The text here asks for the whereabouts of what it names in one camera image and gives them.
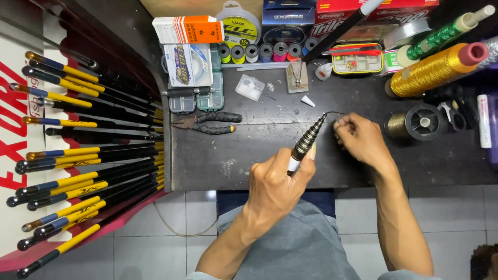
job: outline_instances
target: black desk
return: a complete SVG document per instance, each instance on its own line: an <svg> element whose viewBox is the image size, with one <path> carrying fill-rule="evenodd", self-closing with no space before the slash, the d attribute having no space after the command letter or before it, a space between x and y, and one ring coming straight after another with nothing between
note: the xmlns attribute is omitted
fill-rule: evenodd
<svg viewBox="0 0 498 280"><path fill-rule="evenodd" d="M225 107L222 111L241 114L234 133L210 136L193 130L171 129L172 190L248 189L249 168L283 146L296 141L323 112L356 112L379 124L391 111L407 111L417 101L395 100L384 92L384 78L344 79L332 76L323 82L315 77L316 66L308 66L310 107L300 101L305 93L288 94L283 69L237 72L223 69ZM254 102L235 92L242 74L253 76L275 90L274 101L261 95ZM336 144L332 121L317 138L317 171L308 188L365 187L365 168ZM467 185L495 184L498 175L480 148L477 131L447 133L428 142L410 146L397 144L385 135L387 146L398 164L405 184Z"/></svg>

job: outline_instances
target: cardboard box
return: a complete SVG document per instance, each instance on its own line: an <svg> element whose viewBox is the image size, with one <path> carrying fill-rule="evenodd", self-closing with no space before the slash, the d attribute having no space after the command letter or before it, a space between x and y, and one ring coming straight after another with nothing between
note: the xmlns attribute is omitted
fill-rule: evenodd
<svg viewBox="0 0 498 280"><path fill-rule="evenodd" d="M163 48L172 87L213 84L209 44L166 44Z"/></svg>
<svg viewBox="0 0 498 280"><path fill-rule="evenodd" d="M313 0L265 0L261 33L264 43L304 44L315 22Z"/></svg>
<svg viewBox="0 0 498 280"><path fill-rule="evenodd" d="M316 3L315 24L309 34L310 37L325 37L342 24L355 10L359 9L366 0L318 0ZM392 25L392 20L397 20L401 25L416 19L427 18L429 13L439 4L439 0L385 0L377 9L370 13L364 20L344 34L338 41L362 41L361 38L353 38L351 34L361 34L356 28L364 28L369 23L374 25L375 21L385 20L386 25ZM371 28L370 32L376 33L374 37L387 35L392 28Z"/></svg>
<svg viewBox="0 0 498 280"><path fill-rule="evenodd" d="M152 26L161 44L219 43L225 37L223 22L208 15L156 17Z"/></svg>

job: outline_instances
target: left hand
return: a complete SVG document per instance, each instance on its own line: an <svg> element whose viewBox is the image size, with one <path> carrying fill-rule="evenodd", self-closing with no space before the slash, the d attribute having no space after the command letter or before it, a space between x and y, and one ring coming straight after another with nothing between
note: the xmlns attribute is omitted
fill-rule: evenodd
<svg viewBox="0 0 498 280"><path fill-rule="evenodd" d="M249 199L243 213L261 230L261 235L289 214L315 174L315 144L292 177L287 175L291 152L291 148L281 148L267 161L255 163L250 169Z"/></svg>

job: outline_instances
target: orange box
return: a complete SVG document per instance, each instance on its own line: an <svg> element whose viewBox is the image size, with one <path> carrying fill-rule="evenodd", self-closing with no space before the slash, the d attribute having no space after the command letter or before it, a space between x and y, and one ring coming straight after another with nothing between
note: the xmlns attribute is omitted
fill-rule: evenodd
<svg viewBox="0 0 498 280"><path fill-rule="evenodd" d="M152 25L161 44L219 43L225 37L223 22L208 15L156 17Z"/></svg>

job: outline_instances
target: right hand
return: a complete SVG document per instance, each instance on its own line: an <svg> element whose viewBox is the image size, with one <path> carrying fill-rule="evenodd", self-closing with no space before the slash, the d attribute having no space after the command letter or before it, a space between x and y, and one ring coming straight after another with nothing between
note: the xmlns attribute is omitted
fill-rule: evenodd
<svg viewBox="0 0 498 280"><path fill-rule="evenodd" d="M396 168L378 124L351 113L336 121L334 130L338 143L344 145L357 160L379 173L387 168Z"/></svg>

